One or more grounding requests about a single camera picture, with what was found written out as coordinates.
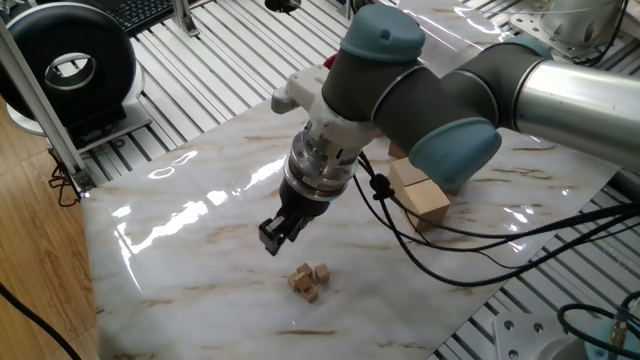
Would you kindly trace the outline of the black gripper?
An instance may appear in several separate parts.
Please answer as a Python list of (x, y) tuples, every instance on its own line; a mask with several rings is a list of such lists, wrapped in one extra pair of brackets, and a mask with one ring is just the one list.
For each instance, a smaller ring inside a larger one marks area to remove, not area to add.
[(276, 256), (287, 239), (294, 242), (306, 227), (306, 218), (323, 215), (330, 201), (309, 199), (298, 193), (285, 179), (279, 187), (281, 207), (274, 218), (268, 218), (259, 225), (259, 239), (265, 250)]

